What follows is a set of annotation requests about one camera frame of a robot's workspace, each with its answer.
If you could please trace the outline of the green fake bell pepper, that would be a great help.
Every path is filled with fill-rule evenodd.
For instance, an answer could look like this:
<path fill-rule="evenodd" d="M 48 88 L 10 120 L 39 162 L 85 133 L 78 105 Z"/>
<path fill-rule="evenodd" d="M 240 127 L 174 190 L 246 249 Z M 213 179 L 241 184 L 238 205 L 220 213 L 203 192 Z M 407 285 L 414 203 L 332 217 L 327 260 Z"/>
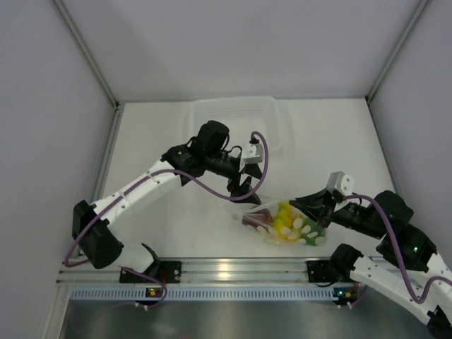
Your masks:
<path fill-rule="evenodd" d="M 326 242 L 326 230 L 319 227 L 313 220 L 307 218 L 300 229 L 298 243 L 307 246 L 323 246 Z"/>

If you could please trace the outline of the yellow fake banana bunch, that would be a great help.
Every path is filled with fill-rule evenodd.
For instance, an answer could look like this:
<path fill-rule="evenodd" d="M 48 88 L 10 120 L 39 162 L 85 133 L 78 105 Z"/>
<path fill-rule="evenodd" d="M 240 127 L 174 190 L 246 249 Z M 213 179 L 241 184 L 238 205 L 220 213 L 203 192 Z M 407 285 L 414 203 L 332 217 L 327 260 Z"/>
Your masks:
<path fill-rule="evenodd" d="M 305 217 L 296 212 L 288 201 L 278 204 L 278 210 L 273 216 L 273 228 L 282 240 L 296 242 L 300 238 L 300 229 Z"/>

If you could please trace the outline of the dark red fake apple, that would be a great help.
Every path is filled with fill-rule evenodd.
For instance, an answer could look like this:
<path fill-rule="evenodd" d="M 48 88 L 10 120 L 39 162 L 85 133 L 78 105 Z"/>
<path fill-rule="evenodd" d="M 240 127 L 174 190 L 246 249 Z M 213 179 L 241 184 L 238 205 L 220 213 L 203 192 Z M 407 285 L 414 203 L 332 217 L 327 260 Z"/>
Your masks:
<path fill-rule="evenodd" d="M 242 216 L 242 224 L 257 228 L 259 226 L 267 228 L 273 226 L 273 216 L 268 209 L 245 213 Z"/>

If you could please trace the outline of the clear polka dot zip bag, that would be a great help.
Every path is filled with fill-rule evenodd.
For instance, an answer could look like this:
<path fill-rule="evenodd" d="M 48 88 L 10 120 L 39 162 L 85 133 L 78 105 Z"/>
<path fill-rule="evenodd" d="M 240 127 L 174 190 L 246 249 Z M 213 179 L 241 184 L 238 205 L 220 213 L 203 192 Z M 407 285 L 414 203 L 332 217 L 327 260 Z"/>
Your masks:
<path fill-rule="evenodd" d="M 261 205 L 227 203 L 222 209 L 269 244 L 322 246 L 326 241 L 326 230 L 288 200 L 267 198 Z"/>

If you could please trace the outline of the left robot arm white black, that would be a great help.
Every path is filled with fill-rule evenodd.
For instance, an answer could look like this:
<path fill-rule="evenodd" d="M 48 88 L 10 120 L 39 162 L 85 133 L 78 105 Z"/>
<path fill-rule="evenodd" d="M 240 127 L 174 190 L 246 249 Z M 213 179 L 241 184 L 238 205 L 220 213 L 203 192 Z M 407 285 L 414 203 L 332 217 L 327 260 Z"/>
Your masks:
<path fill-rule="evenodd" d="M 126 244 L 118 233 L 135 210 L 150 206 L 166 194 L 195 183 L 232 203 L 259 204 L 257 191 L 269 168 L 268 143 L 259 131 L 233 156 L 227 149 L 230 130 L 219 121 L 207 121 L 196 136 L 169 148 L 137 179 L 100 200 L 85 200 L 73 208 L 73 246 L 96 269 L 110 265 L 135 271 L 144 282 L 159 275 L 160 260 L 146 244 Z"/>

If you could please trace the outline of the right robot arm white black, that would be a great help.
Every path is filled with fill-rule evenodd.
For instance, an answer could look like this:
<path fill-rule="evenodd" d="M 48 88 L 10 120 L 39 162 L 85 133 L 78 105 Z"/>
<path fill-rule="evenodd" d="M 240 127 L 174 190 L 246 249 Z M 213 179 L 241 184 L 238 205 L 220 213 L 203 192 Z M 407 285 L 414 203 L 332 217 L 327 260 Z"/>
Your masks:
<path fill-rule="evenodd" d="M 413 209 L 392 191 L 375 197 L 324 189 L 289 204 L 319 227 L 331 223 L 379 241 L 376 251 L 398 273 L 382 268 L 363 251 L 342 243 L 328 268 L 337 280 L 362 283 L 409 311 L 434 338 L 451 337 L 451 269 L 437 246 L 411 224 Z"/>

